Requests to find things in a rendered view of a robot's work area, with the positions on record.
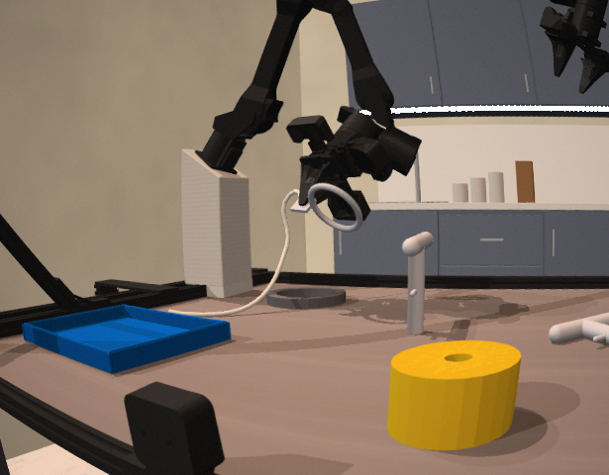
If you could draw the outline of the blue tray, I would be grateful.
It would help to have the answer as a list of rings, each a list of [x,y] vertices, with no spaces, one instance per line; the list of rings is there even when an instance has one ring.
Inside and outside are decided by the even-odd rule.
[[[120,305],[23,323],[23,336],[114,374],[229,340],[231,328],[227,321]]]

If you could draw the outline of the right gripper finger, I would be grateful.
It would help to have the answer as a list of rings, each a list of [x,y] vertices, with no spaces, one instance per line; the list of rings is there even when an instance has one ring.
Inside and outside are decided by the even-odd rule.
[[[576,43],[571,39],[558,34],[545,31],[553,45],[554,53],[554,74],[560,77],[566,67],[575,47]]]
[[[609,69],[602,64],[580,58],[583,64],[582,75],[579,84],[579,92],[584,94],[588,88]]]

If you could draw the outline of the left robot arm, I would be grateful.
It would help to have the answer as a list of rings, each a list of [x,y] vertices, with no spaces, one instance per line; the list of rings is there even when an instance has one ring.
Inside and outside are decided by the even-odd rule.
[[[339,129],[348,128],[357,133],[343,139],[338,150],[349,151],[355,162],[356,177],[366,173],[373,180],[384,182],[393,169],[407,176],[422,141],[395,128],[391,113],[393,94],[376,70],[349,0],[276,0],[276,18],[252,84],[232,112],[215,117],[213,134],[203,151],[195,150],[195,153],[210,168],[238,173],[234,167],[246,140],[269,131],[278,123],[284,102],[276,100],[276,88],[298,27],[312,8],[332,14],[352,66],[355,99],[377,123],[354,107],[341,106],[337,119],[342,123]]]

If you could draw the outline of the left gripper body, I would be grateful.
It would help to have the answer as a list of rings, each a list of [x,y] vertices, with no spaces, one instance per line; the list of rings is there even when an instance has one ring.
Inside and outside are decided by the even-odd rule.
[[[317,126],[318,129],[312,126]],[[355,162],[348,150],[345,152],[343,149],[338,150],[337,148],[343,139],[357,132],[352,129],[341,128],[333,134],[324,116],[319,115],[293,119],[286,127],[286,131],[294,143],[302,143],[304,140],[309,140],[308,145],[312,150],[312,153],[309,155],[330,155],[334,158],[340,171],[329,177],[326,181],[346,181],[352,193],[351,197],[357,201],[356,203],[362,212],[362,220],[365,221],[370,213],[369,206],[362,192],[360,190],[352,190],[347,180],[348,177],[356,177]],[[327,141],[326,145],[320,134],[324,141]],[[337,220],[356,220],[353,208],[343,198],[328,198],[328,207]]]

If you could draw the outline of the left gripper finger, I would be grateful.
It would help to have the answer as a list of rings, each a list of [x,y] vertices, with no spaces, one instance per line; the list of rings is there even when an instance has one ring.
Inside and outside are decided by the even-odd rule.
[[[352,195],[346,181],[325,181],[324,183],[334,185],[334,186],[344,190],[350,196]],[[339,196],[338,194],[328,191],[328,190],[318,190],[316,192],[316,194],[314,195],[314,198],[316,198],[316,200],[317,200],[316,204],[318,205],[328,198],[342,198],[342,197]]]
[[[309,189],[340,171],[334,158],[330,155],[304,155],[300,157],[301,179],[299,190],[299,206],[305,206],[308,201]]]

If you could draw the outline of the yellow cylinder with center hole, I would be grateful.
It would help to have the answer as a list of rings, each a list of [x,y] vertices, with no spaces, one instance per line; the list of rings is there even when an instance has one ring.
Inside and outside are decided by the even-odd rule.
[[[502,436],[512,425],[520,364],[518,349],[493,341],[400,352],[390,365],[389,435],[430,450],[471,448]]]

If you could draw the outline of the white rope with loop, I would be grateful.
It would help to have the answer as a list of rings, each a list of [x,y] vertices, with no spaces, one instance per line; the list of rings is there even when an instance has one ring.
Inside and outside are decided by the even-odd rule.
[[[339,196],[341,196],[343,199],[345,199],[353,208],[353,210],[355,211],[355,215],[356,215],[356,222],[354,225],[352,226],[344,226],[344,225],[340,225],[334,221],[332,221],[331,219],[329,219],[326,215],[324,215],[322,213],[322,211],[318,208],[316,202],[317,200],[314,199],[314,194],[316,191],[318,190],[328,190],[331,192],[334,192],[336,194],[338,194]],[[189,313],[189,312],[179,312],[179,311],[173,311],[173,310],[168,310],[169,313],[176,313],[176,314],[181,314],[181,315],[186,315],[186,316],[193,316],[193,317],[221,317],[221,316],[228,316],[228,315],[233,315],[236,313],[240,313],[242,311],[245,311],[249,308],[251,308],[252,306],[256,305],[259,301],[261,301],[266,295],[267,293],[271,290],[271,288],[273,287],[275,281],[278,278],[278,275],[281,271],[288,247],[289,247],[289,241],[290,241],[290,233],[289,233],[289,227],[288,227],[288,223],[287,223],[287,219],[286,219],[286,214],[285,214],[285,209],[286,209],[286,203],[288,202],[288,200],[290,199],[291,196],[293,196],[294,194],[298,194],[299,197],[299,190],[294,189],[293,191],[291,191],[290,193],[287,194],[287,196],[285,197],[285,199],[282,202],[282,208],[281,208],[281,215],[282,215],[282,220],[283,220],[283,224],[285,227],[285,235],[286,235],[286,239],[285,239],[285,246],[278,264],[278,267],[275,271],[275,274],[271,280],[271,282],[269,283],[269,285],[267,286],[267,288],[263,291],[263,293],[257,297],[254,301],[252,301],[251,303],[232,310],[232,311],[226,311],[226,312],[216,312],[216,313]],[[298,199],[299,200],[299,199]],[[330,227],[342,231],[342,232],[354,232],[356,230],[358,230],[361,227],[362,224],[362,212],[360,210],[360,207],[358,206],[358,204],[356,203],[356,201],[348,194],[346,193],[344,190],[331,185],[331,184],[326,184],[326,183],[319,183],[319,184],[315,184],[313,185],[309,192],[308,192],[308,203],[305,206],[299,206],[298,204],[298,200],[295,202],[295,204],[290,208],[291,212],[298,212],[298,213],[308,213],[311,208],[314,211],[314,213],[327,225],[329,225]]]

